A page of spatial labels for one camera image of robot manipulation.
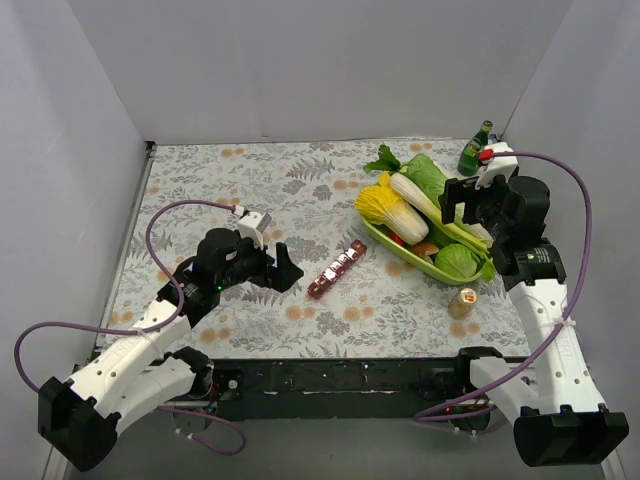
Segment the red weekly pill organizer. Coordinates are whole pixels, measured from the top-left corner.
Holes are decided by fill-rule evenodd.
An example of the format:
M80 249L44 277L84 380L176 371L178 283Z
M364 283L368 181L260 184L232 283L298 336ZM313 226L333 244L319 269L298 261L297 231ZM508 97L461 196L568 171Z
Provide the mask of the red weekly pill organizer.
M313 299L320 299L345 273L362 257L367 247L360 240L354 240L338 255L307 288Z

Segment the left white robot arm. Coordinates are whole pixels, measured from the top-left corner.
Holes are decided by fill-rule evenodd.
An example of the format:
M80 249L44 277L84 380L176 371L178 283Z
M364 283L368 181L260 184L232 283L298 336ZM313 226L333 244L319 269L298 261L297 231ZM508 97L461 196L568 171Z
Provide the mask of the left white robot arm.
M285 292L304 275L285 244L270 256L250 238L210 230L184 260L128 336L116 340L66 381L50 378L38 394L38 431L86 472L113 449L131 424L165 402L211 398L213 362L192 347L169 347L219 305L223 291L250 282Z

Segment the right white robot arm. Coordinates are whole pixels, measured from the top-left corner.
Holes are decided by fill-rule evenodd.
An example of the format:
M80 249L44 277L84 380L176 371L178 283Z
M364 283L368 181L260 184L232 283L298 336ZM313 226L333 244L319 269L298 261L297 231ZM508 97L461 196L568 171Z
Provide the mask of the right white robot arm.
M496 354L473 358L452 373L464 397L481 391L513 426L517 451L531 467L599 464L627 437L621 412L606 406L567 317L566 272L544 237L548 187L526 177L449 179L439 198L443 223L463 205L463 220L491 235L490 254L523 324L536 385Z

